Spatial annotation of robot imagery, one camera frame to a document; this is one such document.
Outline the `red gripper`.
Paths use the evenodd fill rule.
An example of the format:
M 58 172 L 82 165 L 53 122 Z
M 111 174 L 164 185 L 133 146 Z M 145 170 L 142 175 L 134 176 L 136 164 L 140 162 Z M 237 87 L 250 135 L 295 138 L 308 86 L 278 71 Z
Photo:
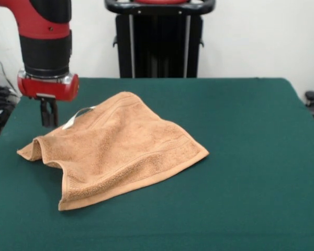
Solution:
M 69 73 L 64 77 L 40 79 L 27 75 L 24 69 L 17 75 L 18 88 L 23 96 L 41 98 L 41 121 L 44 127 L 58 126 L 57 101 L 72 101 L 78 93 L 79 77 Z

